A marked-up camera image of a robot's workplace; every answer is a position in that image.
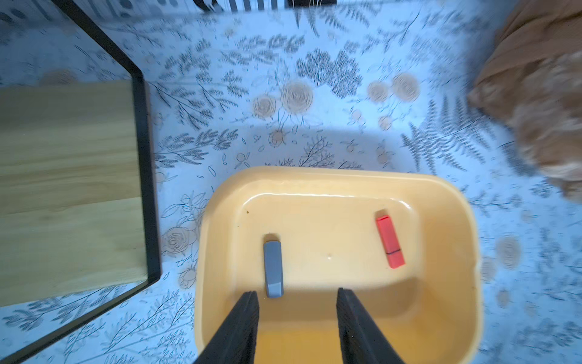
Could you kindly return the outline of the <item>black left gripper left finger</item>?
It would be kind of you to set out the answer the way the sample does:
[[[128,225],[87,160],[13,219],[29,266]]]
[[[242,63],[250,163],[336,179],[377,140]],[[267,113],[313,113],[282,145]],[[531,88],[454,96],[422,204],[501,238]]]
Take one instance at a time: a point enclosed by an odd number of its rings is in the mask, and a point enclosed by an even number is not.
[[[194,364],[254,363],[258,328],[258,294],[245,292]]]

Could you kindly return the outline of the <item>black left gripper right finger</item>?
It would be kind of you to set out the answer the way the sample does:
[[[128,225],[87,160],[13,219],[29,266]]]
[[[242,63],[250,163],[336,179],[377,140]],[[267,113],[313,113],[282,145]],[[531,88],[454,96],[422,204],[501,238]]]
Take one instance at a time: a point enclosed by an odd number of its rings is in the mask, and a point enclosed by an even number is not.
[[[404,364],[354,291],[340,288],[336,313],[344,363]]]

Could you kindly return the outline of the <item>red usb flash drive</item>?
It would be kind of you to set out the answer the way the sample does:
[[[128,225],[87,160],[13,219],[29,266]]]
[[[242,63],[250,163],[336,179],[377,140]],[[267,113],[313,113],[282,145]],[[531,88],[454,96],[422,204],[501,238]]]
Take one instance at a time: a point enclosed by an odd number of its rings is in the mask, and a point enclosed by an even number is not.
[[[397,269],[404,266],[406,261],[392,218],[389,215],[383,215],[376,219],[376,226],[389,267]]]

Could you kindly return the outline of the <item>grey usb flash drive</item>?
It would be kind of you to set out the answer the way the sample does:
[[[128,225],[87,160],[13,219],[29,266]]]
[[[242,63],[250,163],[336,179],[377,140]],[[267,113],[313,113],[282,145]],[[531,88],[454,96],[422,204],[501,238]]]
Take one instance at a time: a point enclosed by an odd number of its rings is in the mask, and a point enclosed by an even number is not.
[[[283,297],[283,259],[280,241],[268,241],[263,246],[265,286],[268,298]]]

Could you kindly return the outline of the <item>yellow plastic storage box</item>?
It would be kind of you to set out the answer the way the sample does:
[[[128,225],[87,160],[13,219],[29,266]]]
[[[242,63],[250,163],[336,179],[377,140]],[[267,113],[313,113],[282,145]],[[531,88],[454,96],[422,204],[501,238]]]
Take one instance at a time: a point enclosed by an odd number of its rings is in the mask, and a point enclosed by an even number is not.
[[[389,267],[376,219],[406,261]],[[270,299],[263,246],[280,241],[283,297]],[[483,332],[477,225],[468,201],[425,174],[256,167],[216,189],[202,219],[199,350],[247,291],[260,306],[257,363],[339,363],[339,288],[355,292],[407,363],[469,363]]]

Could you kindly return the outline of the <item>brown teddy bear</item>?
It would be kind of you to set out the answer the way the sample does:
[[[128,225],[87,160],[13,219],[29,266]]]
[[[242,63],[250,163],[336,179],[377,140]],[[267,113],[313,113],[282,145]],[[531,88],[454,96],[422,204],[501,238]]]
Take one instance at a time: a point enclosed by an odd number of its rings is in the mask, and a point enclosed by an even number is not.
[[[581,202],[579,1],[520,1],[468,101],[512,129],[523,161]]]

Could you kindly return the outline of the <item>striped black white object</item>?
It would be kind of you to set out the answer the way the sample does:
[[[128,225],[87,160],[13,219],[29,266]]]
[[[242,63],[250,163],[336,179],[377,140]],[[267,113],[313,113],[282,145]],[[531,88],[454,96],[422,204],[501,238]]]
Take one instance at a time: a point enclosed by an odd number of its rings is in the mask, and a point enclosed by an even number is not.
[[[251,12],[336,5],[337,0],[194,0],[204,12]]]

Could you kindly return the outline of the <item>wooden shelf black frame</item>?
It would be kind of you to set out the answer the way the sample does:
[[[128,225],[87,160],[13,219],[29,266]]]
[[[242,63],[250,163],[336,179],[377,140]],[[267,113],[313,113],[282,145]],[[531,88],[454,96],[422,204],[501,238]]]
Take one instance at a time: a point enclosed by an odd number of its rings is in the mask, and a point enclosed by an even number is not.
[[[57,1],[126,80],[1,91],[1,304],[130,290],[14,353],[21,363],[156,283],[161,276],[149,91],[142,71],[72,1]]]

